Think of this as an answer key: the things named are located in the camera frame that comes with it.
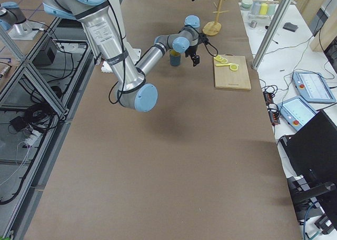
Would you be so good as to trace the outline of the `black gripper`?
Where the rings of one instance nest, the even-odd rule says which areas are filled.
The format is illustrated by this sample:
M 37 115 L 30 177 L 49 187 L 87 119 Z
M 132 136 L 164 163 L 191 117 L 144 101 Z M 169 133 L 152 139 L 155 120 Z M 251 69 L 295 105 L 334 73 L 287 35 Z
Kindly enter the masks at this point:
M 193 66 L 197 66 L 200 63 L 200 57 L 197 55 L 197 48 L 200 44 L 207 45 L 209 40 L 204 33 L 199 33 L 199 37 L 192 45 L 185 51 L 185 57 L 191 57 Z

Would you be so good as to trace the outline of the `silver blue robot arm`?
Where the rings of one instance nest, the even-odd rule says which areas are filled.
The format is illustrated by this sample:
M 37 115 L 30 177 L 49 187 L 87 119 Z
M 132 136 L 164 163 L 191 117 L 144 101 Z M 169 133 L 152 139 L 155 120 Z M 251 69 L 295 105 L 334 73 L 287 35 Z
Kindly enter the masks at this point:
M 115 103 L 123 107 L 148 112 L 156 105 L 158 92 L 147 83 L 146 75 L 167 51 L 184 53 L 194 65 L 200 62 L 196 51 L 203 42 L 203 34 L 199 31 L 200 19 L 195 15 L 186 17 L 177 34 L 158 36 L 134 63 L 121 30 L 120 0 L 43 0 L 43 6 L 46 13 L 76 20 L 87 30 L 86 36 L 93 40 L 91 46 L 98 48 L 118 79 L 111 93 L 116 97 Z

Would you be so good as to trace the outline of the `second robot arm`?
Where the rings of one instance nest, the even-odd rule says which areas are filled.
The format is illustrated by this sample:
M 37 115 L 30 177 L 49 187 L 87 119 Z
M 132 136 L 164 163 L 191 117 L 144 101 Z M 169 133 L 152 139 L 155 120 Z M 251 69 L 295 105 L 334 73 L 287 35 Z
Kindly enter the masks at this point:
M 22 24 L 26 21 L 19 5 L 16 2 L 1 3 L 1 27 L 8 31 L 15 24 Z

